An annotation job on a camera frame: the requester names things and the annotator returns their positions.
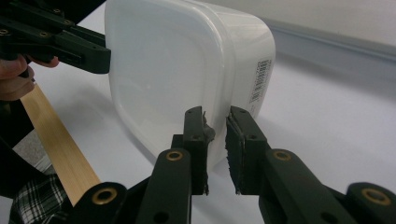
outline plastic box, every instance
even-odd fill
[[[112,98],[130,131],[157,156],[201,105],[216,131],[208,170],[226,155],[230,106],[258,114],[275,58],[260,19],[195,1],[108,0],[106,44]]]

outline human hand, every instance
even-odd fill
[[[46,67],[55,67],[59,63],[56,57],[50,63],[40,62],[30,56],[28,58]],[[29,77],[19,77],[26,69]],[[35,87],[32,80],[34,75],[35,72],[21,55],[18,55],[18,59],[14,61],[0,60],[0,101],[15,101],[32,91]]]

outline barcode label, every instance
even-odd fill
[[[264,94],[265,87],[268,81],[268,75],[271,69],[271,60],[260,61],[257,63],[256,80],[250,95],[249,103],[260,101]]]

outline white table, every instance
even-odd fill
[[[104,7],[82,26],[103,32]],[[276,64],[257,122],[274,148],[296,153],[323,184],[372,182],[396,192],[395,62],[274,33]],[[35,66],[35,80],[99,178],[132,187],[155,158],[122,124],[107,75]],[[192,223],[262,223],[258,197],[236,196],[227,161],[194,196]]]

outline checkered sleeve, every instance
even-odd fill
[[[28,182],[11,206],[9,224],[65,223],[72,205],[57,175]]]

